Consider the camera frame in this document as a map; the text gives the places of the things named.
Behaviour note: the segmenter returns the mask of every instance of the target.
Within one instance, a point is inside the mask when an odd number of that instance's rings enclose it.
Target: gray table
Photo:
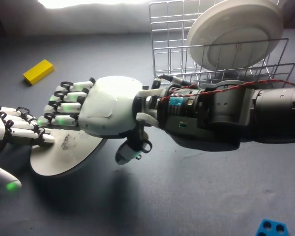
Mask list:
[[[295,29],[283,63],[295,62]],[[22,73],[43,59],[55,71],[33,87]],[[35,116],[61,81],[124,75],[151,85],[148,34],[0,39],[0,104]],[[295,82],[295,70],[291,76]],[[118,166],[123,140],[109,140],[72,175],[41,178],[28,147],[9,146],[0,165],[23,184],[0,196],[0,235],[252,236],[264,218],[285,222],[295,236],[295,144],[242,144],[210,153],[182,148],[163,131],[146,129],[153,150]]]

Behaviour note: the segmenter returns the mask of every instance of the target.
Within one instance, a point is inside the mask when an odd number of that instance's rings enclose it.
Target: robotic arm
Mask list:
[[[20,145],[48,146],[54,138],[37,124],[37,119],[26,108],[17,109],[0,106],[0,151],[6,143]],[[15,192],[21,188],[21,182],[7,171],[0,168],[0,193]]]
[[[161,79],[172,84],[161,88]],[[229,80],[200,88],[163,75],[150,90],[123,76],[62,82],[38,125],[127,138],[115,156],[120,165],[151,150],[146,126],[163,129],[183,147],[205,151],[235,150],[249,141],[295,143],[295,88],[260,89],[276,82],[284,81]]]

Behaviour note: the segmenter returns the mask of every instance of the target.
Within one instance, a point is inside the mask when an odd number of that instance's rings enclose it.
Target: metal wire basket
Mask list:
[[[181,76],[184,80],[193,83],[217,83],[221,80],[241,79],[282,79],[288,80],[293,71],[294,64],[280,64],[288,39],[272,39],[263,41],[234,42],[226,44],[211,45],[186,45],[188,31],[197,18],[213,5],[222,0],[173,0],[163,2],[153,2],[149,5],[150,30],[153,51],[154,75],[169,74]],[[237,49],[245,44],[251,44],[250,48],[255,48],[262,43],[277,43],[276,50],[263,58],[260,62],[247,68],[237,68],[231,70],[219,70],[218,61],[225,48],[236,47],[236,52],[230,57],[230,63],[236,60]],[[197,47],[202,53],[207,53],[209,48],[215,48],[219,52],[215,70],[209,71],[196,64],[188,53],[188,49]],[[248,54],[248,59],[252,58],[254,50]]]

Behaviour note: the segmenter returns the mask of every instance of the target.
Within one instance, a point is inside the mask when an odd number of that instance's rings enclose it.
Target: dish rack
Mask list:
[[[295,66],[294,63],[281,64],[281,59],[289,42],[287,38],[226,44],[186,45],[188,31],[192,24],[203,12],[221,1],[173,0],[150,3],[149,18],[154,76],[174,75],[182,77],[185,81],[197,83],[199,86],[202,83],[218,83],[230,79],[244,81],[281,79],[287,81]],[[279,4],[279,0],[273,1],[277,5]],[[191,47],[203,47],[203,53],[207,52],[209,47],[217,47],[220,54],[223,48],[230,45],[236,47],[237,53],[237,50],[240,50],[243,44],[250,43],[254,47],[264,42],[278,43],[278,45],[271,54],[247,68],[209,71],[196,64],[188,53],[188,49]],[[236,53],[230,60],[235,61]]]

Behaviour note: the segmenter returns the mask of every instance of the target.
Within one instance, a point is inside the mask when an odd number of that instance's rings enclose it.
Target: yellow block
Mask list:
[[[43,60],[25,72],[23,76],[31,85],[34,85],[53,70],[54,66],[49,61]]]

